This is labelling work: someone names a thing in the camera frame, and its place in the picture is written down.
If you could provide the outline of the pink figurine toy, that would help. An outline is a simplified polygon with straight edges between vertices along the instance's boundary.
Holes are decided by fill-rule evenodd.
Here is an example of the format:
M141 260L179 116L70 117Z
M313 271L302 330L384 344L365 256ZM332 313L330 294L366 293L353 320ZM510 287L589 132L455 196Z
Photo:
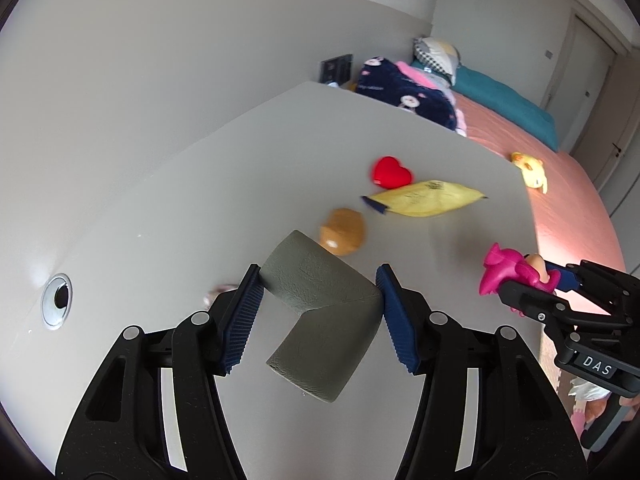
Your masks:
M505 281L516 281L553 294L561 278L560 271L547 270L541 255L523 255L512 248L501 248L498 243L489 248L483 266L484 273L478 286L480 296L496 294Z

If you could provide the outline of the small crumpled wrapper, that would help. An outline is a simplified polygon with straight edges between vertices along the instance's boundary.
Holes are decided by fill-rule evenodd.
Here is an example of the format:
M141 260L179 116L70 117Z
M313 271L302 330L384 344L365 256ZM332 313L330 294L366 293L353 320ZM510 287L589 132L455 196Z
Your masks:
M238 286L235 284L222 284L217 285L213 289L211 289L203 298L204 306L206 309L209 309L215 302L216 298L225 292L232 292L232 290L237 289Z

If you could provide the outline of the colourful foam puzzle floor mat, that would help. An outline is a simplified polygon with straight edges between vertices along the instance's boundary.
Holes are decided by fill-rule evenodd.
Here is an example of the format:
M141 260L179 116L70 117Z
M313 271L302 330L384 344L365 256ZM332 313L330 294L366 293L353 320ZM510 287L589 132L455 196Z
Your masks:
M575 434L580 438L584 430L603 413L610 392L566 370L553 373L552 385L570 416Z

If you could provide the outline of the bed with salmon sheet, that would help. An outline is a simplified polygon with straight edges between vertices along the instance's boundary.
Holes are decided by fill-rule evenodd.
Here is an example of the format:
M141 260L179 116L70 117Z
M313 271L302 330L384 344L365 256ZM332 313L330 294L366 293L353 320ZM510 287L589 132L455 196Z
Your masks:
M538 252L562 264L589 260L625 271L623 253L601 197L573 157L550 150L493 110L456 95L469 139L502 158L520 152L542 161L548 191L530 190Z

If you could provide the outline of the grey white desk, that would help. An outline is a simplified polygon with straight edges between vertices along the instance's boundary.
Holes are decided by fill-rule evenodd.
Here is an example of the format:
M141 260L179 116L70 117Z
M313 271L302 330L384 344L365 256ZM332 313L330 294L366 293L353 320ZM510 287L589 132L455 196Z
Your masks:
M307 82L232 120L137 181L97 217L95 197L62 181L63 159L6 148L1 162L1 401L47 466L120 332L177 325L219 284L242 278L294 230L316 236L338 207L362 208L369 170L392 155L418 179L459 182L486 200L427 219L367 211L349 263L401 283L461 324L537 327L477 292L491 244L531 252L532 210L518 173L471 140L343 90ZM48 330L40 301L58 273L70 314Z

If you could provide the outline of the yellow plush duck toy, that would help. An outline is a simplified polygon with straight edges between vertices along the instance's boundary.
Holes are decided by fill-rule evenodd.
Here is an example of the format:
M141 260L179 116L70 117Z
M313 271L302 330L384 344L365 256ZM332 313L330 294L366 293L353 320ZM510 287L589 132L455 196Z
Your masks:
M512 164L521 170L523 181L528 188L542 194L548 193L548 179L541 159L521 152L513 152L510 159Z

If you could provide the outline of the yellow banana snack wrapper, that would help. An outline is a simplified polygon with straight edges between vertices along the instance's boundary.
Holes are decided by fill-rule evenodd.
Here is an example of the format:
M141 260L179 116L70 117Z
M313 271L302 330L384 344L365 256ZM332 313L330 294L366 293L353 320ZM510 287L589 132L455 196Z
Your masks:
M380 214L400 214L410 218L439 216L486 198L475 188L442 180L422 181L361 197L363 203Z

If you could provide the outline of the red heart toy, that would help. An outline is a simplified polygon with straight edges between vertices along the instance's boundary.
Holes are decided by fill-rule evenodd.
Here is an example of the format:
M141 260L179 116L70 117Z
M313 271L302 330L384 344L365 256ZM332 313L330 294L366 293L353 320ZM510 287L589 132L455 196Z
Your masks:
M396 157L384 156L371 169L371 181L384 190L413 184L413 174Z

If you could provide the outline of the teal long pillow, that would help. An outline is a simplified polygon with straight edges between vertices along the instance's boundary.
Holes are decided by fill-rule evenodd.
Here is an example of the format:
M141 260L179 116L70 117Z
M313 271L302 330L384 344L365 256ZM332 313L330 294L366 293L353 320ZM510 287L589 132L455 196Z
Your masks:
M459 65L452 90L510 120L550 150L559 151L553 117L506 84Z

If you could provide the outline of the navy blue plush blanket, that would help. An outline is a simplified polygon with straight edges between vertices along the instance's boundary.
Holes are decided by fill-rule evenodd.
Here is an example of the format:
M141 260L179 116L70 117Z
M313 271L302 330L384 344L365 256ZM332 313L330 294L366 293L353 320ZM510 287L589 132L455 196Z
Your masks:
M355 92L360 96L436 122L451 131L458 130L458 115L454 103L436 84L421 84L387 58L369 58L363 63Z

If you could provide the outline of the pink folded fabric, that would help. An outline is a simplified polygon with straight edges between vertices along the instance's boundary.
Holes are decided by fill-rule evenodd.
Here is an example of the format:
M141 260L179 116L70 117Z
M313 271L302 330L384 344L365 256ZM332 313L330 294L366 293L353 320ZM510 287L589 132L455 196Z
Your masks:
M420 84L420 86L432 90L439 90L442 93L450 91L450 83L442 76L420 70L420 68L415 68L405 62L397 62L396 67L406 78L415 84Z

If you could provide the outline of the patterned grey yellow pillow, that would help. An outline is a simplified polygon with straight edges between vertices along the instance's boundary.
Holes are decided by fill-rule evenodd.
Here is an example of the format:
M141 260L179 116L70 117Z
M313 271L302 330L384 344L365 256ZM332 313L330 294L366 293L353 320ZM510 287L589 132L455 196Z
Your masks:
M424 68L446 78L450 86L456 83L460 54L452 44L434 37L414 38L413 57Z

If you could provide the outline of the black wall switch panel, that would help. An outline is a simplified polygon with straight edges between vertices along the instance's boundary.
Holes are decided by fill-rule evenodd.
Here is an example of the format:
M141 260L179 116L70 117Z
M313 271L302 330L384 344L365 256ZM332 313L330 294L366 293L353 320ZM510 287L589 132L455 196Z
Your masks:
M320 63L320 84L342 86L352 79L352 55L344 54Z

